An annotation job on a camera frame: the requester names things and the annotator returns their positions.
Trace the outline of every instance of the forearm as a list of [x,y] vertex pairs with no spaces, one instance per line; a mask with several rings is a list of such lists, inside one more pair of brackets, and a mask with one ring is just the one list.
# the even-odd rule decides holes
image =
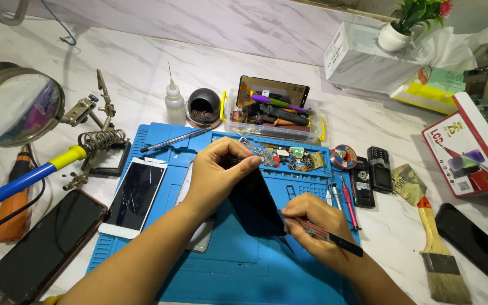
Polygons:
[[58,305],[150,304],[207,212],[185,200],[106,259]]
[[353,264],[353,272],[348,276],[351,284],[357,289],[364,304],[374,305],[415,305],[400,289],[400,287],[389,277],[380,265],[368,254]]

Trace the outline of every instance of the blue wire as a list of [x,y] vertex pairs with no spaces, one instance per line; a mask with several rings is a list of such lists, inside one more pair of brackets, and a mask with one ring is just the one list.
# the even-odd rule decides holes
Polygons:
[[46,2],[44,2],[44,0],[41,0],[41,3],[44,5],[44,7],[50,12],[50,14],[52,14],[52,16],[56,19],[56,21],[58,21],[61,26],[65,29],[65,31],[67,31],[67,33],[69,34],[69,37],[71,37],[73,39],[73,43],[70,43],[67,41],[67,38],[69,37],[60,37],[60,40],[65,42],[66,44],[68,45],[77,45],[77,40],[73,37],[73,35],[71,34],[71,32],[65,27],[65,25],[63,23],[61,23],[61,21],[56,17],[56,15],[52,12],[52,10],[50,10],[50,8],[48,7],[48,4],[46,4]]

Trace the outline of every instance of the white flower pot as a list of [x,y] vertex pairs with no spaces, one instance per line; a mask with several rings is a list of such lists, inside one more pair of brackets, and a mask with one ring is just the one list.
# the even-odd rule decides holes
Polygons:
[[402,50],[411,40],[411,36],[406,36],[395,31],[391,23],[386,24],[380,31],[378,43],[382,48],[390,52]]

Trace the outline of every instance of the marble wall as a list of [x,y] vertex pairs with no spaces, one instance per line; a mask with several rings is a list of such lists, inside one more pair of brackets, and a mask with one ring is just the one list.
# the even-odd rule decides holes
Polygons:
[[[323,52],[342,21],[380,28],[382,21],[290,0],[50,0],[71,32],[112,29],[323,66]],[[16,11],[17,0],[1,0]],[[28,15],[53,18],[40,1]],[[54,32],[54,38],[67,36]]]

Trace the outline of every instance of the banknote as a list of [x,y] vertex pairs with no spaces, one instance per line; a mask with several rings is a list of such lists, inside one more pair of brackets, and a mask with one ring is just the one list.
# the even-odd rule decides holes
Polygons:
[[393,190],[412,206],[417,205],[427,192],[427,187],[413,171],[410,164],[404,164],[391,171]]

